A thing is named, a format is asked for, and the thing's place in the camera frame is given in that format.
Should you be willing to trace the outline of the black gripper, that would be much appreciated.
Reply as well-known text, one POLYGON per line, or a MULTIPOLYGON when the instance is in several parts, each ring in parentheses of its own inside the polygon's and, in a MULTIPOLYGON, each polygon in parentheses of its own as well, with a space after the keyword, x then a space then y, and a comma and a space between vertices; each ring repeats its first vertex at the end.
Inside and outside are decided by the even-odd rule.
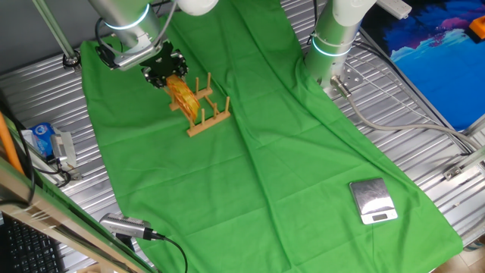
POLYGON ((164 43, 157 55, 142 63, 142 74, 154 88, 165 87, 163 77, 169 77, 172 74, 185 76, 188 73, 189 68, 185 57, 179 52, 173 53, 173 50, 174 46, 171 43, 164 43))

